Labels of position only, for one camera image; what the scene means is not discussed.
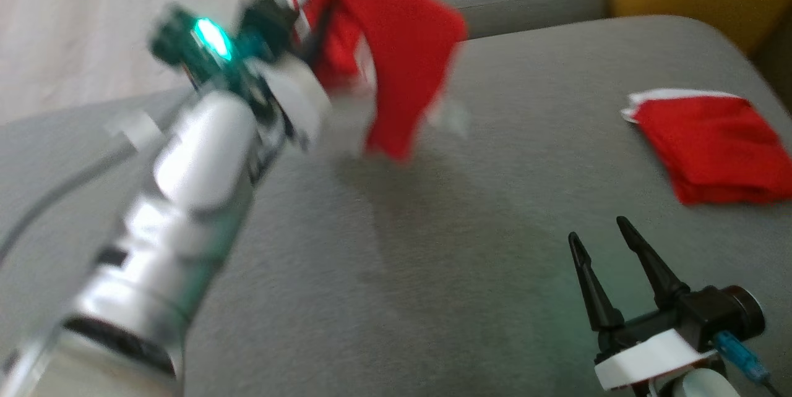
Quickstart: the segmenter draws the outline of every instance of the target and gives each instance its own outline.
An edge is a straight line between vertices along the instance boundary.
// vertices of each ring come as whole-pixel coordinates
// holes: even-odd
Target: green led light
[[[207,45],[215,54],[230,61],[231,41],[225,31],[210,19],[200,19],[193,28],[198,39]]]

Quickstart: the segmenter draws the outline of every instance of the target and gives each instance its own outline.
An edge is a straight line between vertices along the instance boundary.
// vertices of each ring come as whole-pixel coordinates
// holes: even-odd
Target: red cloth
[[[438,95],[459,41],[467,33],[459,12],[438,0],[308,0],[309,25],[334,3],[333,17],[314,71],[325,88],[358,75],[361,36],[377,77],[377,113],[367,149],[395,160],[410,157],[425,110]]]
[[[679,201],[767,203],[792,197],[792,160],[743,98],[650,100],[634,116]]]

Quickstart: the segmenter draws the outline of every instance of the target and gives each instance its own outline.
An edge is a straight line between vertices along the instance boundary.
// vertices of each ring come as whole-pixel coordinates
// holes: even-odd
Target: folded red cloth
[[[418,124],[444,84],[457,43],[467,34],[462,15],[438,0],[291,2],[302,8],[307,28],[315,26],[332,6],[321,55],[314,64],[326,88],[358,73],[356,53],[365,39],[377,85],[377,113],[368,150],[407,160]]]
[[[634,119],[668,169],[676,197],[686,205],[792,197],[792,160],[744,98],[648,100]]]

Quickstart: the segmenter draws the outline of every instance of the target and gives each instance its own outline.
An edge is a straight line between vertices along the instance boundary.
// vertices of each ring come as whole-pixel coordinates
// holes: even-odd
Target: cable
[[[775,386],[773,386],[773,385],[771,385],[771,384],[770,384],[770,380],[765,380],[765,381],[762,383],[762,385],[764,385],[764,388],[766,388],[766,389],[767,389],[767,391],[769,391],[769,392],[770,392],[770,394],[772,394],[772,395],[773,395],[773,397],[784,397],[784,395],[783,395],[783,394],[781,394],[780,392],[778,392],[778,389],[775,389]]]
[[[186,98],[182,99],[178,102],[178,104],[168,111],[166,114],[162,116],[162,127],[170,127],[173,124],[173,121],[176,120],[178,116],[179,110],[181,109],[184,104],[189,101],[190,97],[193,93],[190,93]],[[63,181],[55,188],[46,192],[42,197],[39,198],[33,205],[28,208],[25,213],[22,214],[22,217],[17,220],[14,225],[12,225],[11,230],[8,230],[8,233],[0,243],[0,267],[2,267],[3,262],[5,262],[6,257],[14,246],[19,241],[20,237],[22,237],[25,230],[30,227],[30,225],[39,218],[43,214],[43,212],[47,211],[53,205],[58,203],[63,197],[70,194],[70,192],[84,186],[91,180],[101,176],[102,174],[109,171],[114,166],[118,166],[119,164],[123,163],[124,161],[128,160],[128,158],[133,157],[137,150],[133,147],[130,143],[126,143],[126,145],[115,152],[111,152],[109,155],[100,158],[97,162],[91,164],[90,166],[85,167],[76,174],[72,175],[71,177],[67,178],[67,180]]]
[[[657,397],[657,377],[648,381],[648,397]]]
[[[770,384],[770,372],[759,361],[754,352],[745,347],[735,335],[728,330],[715,335],[715,349],[728,361],[734,363],[748,380],[762,385],[773,397],[783,397],[773,385]]]

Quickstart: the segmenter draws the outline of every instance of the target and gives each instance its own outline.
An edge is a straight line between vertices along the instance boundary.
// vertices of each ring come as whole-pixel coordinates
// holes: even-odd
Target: gray couch
[[[476,36],[603,16],[603,0],[448,1]],[[752,291],[769,324],[751,345],[792,389],[792,205],[680,205],[619,116],[628,93],[656,87],[743,95],[792,148],[774,93],[695,20],[470,40],[449,86],[473,115],[467,140],[426,129],[409,166],[295,153],[277,163],[190,334],[187,395],[601,395],[566,236],[580,234],[625,316],[647,312],[650,288],[617,215],[692,287]],[[2,127],[0,229],[117,146],[102,124],[120,109],[158,116],[184,94]],[[143,159],[63,200],[23,237],[0,271],[0,352],[79,286]],[[733,376],[743,395],[763,394]]]

